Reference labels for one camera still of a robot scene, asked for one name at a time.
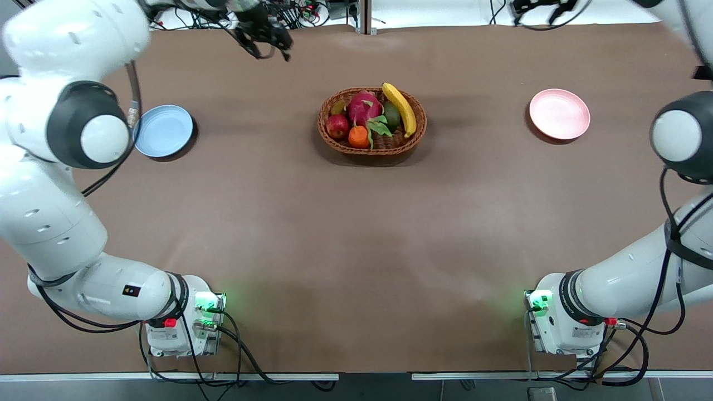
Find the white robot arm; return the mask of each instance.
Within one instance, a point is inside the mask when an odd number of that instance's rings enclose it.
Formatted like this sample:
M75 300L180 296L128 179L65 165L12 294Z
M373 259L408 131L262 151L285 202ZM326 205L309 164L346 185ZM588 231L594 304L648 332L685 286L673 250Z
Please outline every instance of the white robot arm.
M274 39L258 0L228 5L252 39L263 39L260 29ZM2 39L19 76L0 79L0 237L28 262L34 295L127 325L146 321L153 355L206 355L222 321L211 310L224 296L198 277L105 254L106 229L72 178L72 168L114 166L133 145L100 81L146 48L146 12L166 6L201 12L226 2L43 0L6 23ZM283 52L291 44L289 35L278 43Z
M635 2L695 49L702 63L696 78L713 80L713 1ZM532 8L529 3L513 1L516 20ZM543 3L561 6L567 0ZM687 304L713 298L705 289L713 285L713 92L693 93L665 106L655 116L650 138L668 169L703 185L701 195L611 258L587 269L547 275L528 291L539 351L586 359L599 351L604 326L615 324L616 318L646 315L646 325L656 310L653 305L670 309L679 296Z

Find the banana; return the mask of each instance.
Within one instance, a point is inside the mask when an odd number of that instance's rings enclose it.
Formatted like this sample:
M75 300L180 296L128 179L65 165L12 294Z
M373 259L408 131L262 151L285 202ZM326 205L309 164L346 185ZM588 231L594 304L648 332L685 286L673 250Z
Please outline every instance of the banana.
M381 89L384 91L386 98L392 102L401 114L401 120L404 122L404 129L406 130L404 137L408 138L416 132L416 114L411 108L411 105L404 95L396 89L395 86L390 83L384 82L381 85Z

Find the black sticker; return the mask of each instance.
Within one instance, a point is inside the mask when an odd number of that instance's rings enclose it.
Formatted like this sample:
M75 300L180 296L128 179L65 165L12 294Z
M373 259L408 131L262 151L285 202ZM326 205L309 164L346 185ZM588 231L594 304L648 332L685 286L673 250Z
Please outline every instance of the black sticker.
M130 297L138 297L138 293L141 291L141 287L134 287L133 285L124 285L123 295L128 295Z

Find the brown table surface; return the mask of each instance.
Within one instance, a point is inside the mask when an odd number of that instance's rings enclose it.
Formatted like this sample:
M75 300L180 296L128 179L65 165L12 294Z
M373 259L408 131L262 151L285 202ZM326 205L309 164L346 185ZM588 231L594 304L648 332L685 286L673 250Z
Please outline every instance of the brown table surface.
M251 59L222 31L154 34L138 60L145 106L185 107L200 138L170 163L134 153L90 199L108 253L228 293L245 341L273 372L526 369L523 290L664 220L650 122L706 88L689 79L693 53L660 24L373 37L340 26L294 39L285 63ZM423 142L390 168L342 157L315 128L328 96L382 81L415 95L429 117ZM127 99L122 71L107 83ZM567 145L524 121L530 98L552 87L591 110L589 131ZM85 186L99 172L76 175ZM696 191L669 188L674 205ZM0 250L0 372L145 369L132 330L66 327L26 289L22 260ZM690 308L675 336L650 336L651 368L713 368L707 308ZM184 362L161 365L189 370ZM235 354L201 363L230 370ZM537 367L563 365L573 361Z

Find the wicker basket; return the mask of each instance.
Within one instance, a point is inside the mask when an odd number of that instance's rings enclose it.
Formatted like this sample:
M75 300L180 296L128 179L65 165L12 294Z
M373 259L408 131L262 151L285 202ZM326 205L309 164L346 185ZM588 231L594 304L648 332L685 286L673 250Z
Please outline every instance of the wicker basket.
M329 111L332 106L342 99L350 101L352 96L356 95L361 91L370 91L376 98L385 103L388 101L384 92L381 88L350 88L344 89L343 91L333 95L328 98L324 104L322 104L322 109L319 110L319 118L317 119L317 129L319 129L319 134L327 142L329 146L336 149L342 153L347 153L351 155L377 155L377 156L393 156L398 155L403 152L410 151L424 136L426 132L426 125L428 120L426 119L426 113L424 108L421 107L419 101L417 101L413 96L406 92L401 92L406 100L411 104L416 114L416 132L409 138L404 138L404 125L403 122L399 124L396 132L393 133L393 137L382 136L377 133L372 133L372 139L374 140L374 149L357 149L352 148L349 142L345 139L343 141L335 141L327 135L327 119L329 118Z

